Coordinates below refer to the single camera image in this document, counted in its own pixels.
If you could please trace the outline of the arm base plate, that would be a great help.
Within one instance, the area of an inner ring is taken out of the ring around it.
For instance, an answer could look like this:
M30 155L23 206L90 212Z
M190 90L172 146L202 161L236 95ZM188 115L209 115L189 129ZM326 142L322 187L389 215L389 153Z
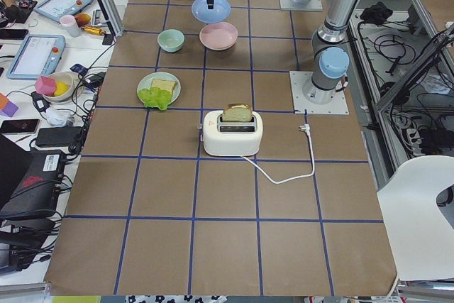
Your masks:
M348 105L341 81L335 89L318 89L312 82L313 72L290 71L290 84L296 114L348 115Z
M302 3L294 0L279 0L280 8L288 11L315 11L321 12L323 5L321 0L304 0Z

